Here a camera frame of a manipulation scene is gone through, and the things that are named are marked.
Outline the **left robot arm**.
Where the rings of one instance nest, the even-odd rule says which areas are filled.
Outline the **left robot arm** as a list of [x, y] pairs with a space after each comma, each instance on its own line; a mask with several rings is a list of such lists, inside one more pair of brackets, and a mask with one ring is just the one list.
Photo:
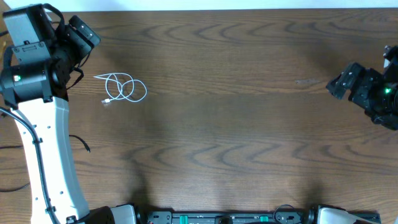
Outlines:
[[50, 4], [3, 13], [12, 45], [3, 54], [1, 111], [23, 142], [32, 195], [32, 223], [135, 223], [132, 205], [90, 209], [76, 176], [68, 129], [70, 75], [100, 43], [79, 17], [54, 26]]

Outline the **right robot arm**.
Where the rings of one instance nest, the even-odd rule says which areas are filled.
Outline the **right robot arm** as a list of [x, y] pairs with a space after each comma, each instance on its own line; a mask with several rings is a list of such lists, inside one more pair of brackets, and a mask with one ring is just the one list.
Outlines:
[[[397, 46], [384, 47], [384, 71], [377, 72], [354, 62], [326, 85], [329, 93], [348, 100], [364, 110], [375, 125], [397, 130]], [[304, 219], [305, 223], [380, 223], [372, 212], [348, 212], [331, 205], [315, 205]]]

